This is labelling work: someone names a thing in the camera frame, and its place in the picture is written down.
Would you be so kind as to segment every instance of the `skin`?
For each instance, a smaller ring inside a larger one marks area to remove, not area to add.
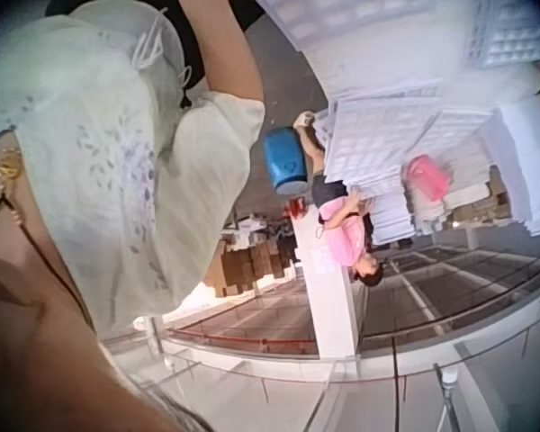
[[[256,63],[228,0],[180,3],[199,41],[210,89],[262,101]],[[0,135],[0,157],[2,149],[18,147],[14,133]],[[49,262],[72,284],[25,173],[17,180],[13,201]],[[8,429],[180,430],[166,413],[118,383],[73,298],[40,261],[10,213],[1,211],[0,430]]]

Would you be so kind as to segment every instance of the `hair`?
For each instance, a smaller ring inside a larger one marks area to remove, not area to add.
[[[356,274],[355,279],[362,282],[366,286],[376,286],[380,283],[382,278],[384,277],[384,267],[383,264],[378,264],[378,268],[376,269],[376,272],[374,274],[367,274],[366,276],[361,276],[360,274]]]

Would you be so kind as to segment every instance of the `person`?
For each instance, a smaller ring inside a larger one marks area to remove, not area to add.
[[[0,430],[209,430],[133,397],[98,343],[203,279],[264,119],[228,0],[180,5],[210,88],[189,111],[176,29],[147,4],[0,40]]]
[[[366,251],[365,221],[371,200],[361,202],[360,193],[348,193],[341,181],[326,183],[323,147],[311,130],[312,112],[303,112],[293,127],[298,132],[304,152],[312,162],[312,199],[319,209],[328,248],[334,260],[351,267],[356,279],[367,286],[376,286],[383,278],[383,266]]]

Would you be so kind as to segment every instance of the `glass panel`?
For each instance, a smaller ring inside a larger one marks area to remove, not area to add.
[[[501,430],[540,430],[540,322],[466,364]]]

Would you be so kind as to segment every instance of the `hand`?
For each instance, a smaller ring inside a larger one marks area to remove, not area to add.
[[[354,212],[357,210],[359,203],[360,203],[360,189],[358,189],[357,187],[353,187],[350,190],[350,194],[346,198],[346,208]]]
[[[360,202],[358,213],[360,213],[360,216],[364,217],[370,212],[373,206],[374,198],[368,198],[367,200]]]

